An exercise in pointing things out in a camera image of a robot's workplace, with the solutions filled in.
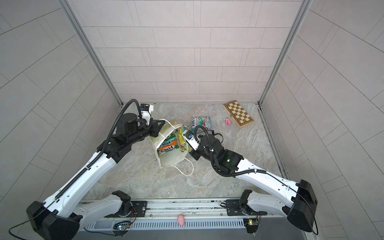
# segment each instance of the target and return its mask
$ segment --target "chessboard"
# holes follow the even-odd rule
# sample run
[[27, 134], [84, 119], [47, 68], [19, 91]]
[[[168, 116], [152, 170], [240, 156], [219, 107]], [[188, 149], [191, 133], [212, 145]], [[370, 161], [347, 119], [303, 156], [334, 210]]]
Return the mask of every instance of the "chessboard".
[[252, 117], [236, 100], [223, 104], [223, 107], [227, 113], [231, 115], [233, 121], [238, 127], [245, 127], [253, 123]]

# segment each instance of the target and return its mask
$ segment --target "black cable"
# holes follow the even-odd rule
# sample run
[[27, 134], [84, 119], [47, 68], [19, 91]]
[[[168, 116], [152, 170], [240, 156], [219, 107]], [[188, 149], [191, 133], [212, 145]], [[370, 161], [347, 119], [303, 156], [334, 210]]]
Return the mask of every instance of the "black cable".
[[[43, 213], [46, 209], [48, 209], [54, 202], [55, 202], [55, 201], [53, 201], [50, 205], [48, 205], [48, 207], [46, 207], [45, 209], [43, 209], [38, 215], [42, 214], [42, 213]], [[16, 226], [11, 227], [11, 228], [8, 230], [8, 233], [9, 233], [10, 235], [12, 235], [13, 237], [15, 237], [15, 238], [18, 238], [18, 239], [21, 239], [21, 240], [28, 240], [28, 239], [25, 239], [25, 238], [18, 237], [18, 236], [16, 236], [15, 234], [11, 233], [11, 229], [14, 229], [15, 227], [18, 227], [18, 226], [20, 226], [20, 225], [23, 225], [23, 224], [25, 224], [25, 223], [27, 223], [27, 222], [29, 222], [29, 221], [31, 221], [31, 220], [37, 218], [38, 215], [34, 216], [33, 218], [31, 218], [31, 219], [28, 220], [28, 221], [22, 222], [22, 223], [20, 223], [20, 224], [18, 224], [18, 225], [16, 225]]]

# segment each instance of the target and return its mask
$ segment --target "gray marble floor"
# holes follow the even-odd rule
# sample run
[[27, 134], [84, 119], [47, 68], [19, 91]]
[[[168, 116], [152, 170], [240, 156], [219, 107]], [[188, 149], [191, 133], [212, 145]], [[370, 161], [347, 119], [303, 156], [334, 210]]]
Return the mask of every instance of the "gray marble floor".
[[[176, 120], [190, 127], [192, 116], [210, 116], [214, 131], [224, 136], [224, 148], [280, 175], [257, 106], [253, 103], [243, 103], [242, 106], [254, 123], [241, 129], [235, 123], [225, 125], [224, 119], [229, 115], [222, 104], [156, 104], [152, 117]], [[136, 113], [137, 110], [130, 106], [127, 112]], [[132, 151], [104, 174], [84, 199], [102, 199], [116, 190], [126, 192], [133, 199], [239, 197], [244, 189], [265, 193], [246, 181], [218, 175], [208, 160], [200, 158], [195, 161], [191, 156], [188, 157], [195, 170], [186, 177], [173, 167], [160, 169], [149, 139], [135, 143]], [[186, 174], [192, 170], [186, 160], [177, 164], [177, 167]]]

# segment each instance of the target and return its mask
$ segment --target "pink toy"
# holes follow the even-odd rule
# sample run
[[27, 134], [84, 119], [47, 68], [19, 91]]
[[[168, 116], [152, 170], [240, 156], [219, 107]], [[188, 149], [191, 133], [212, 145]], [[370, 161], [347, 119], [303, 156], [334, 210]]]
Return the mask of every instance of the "pink toy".
[[231, 125], [232, 121], [229, 118], [224, 119], [225, 125]]
[[177, 222], [179, 223], [180, 226], [183, 226], [184, 223], [185, 223], [184, 215], [179, 214], [179, 215], [177, 216]]

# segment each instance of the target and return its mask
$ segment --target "tiled wall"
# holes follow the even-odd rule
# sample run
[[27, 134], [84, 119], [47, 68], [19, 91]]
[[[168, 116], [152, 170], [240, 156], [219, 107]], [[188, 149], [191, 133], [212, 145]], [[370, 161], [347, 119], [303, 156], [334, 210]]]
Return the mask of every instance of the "tiled wall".
[[384, 1], [314, 0], [263, 110], [323, 239], [384, 237]]
[[68, 0], [123, 101], [258, 101], [300, 1]]
[[[0, 233], [84, 165], [119, 106], [55, 0], [0, 1]], [[13, 229], [40, 239], [29, 223]]]

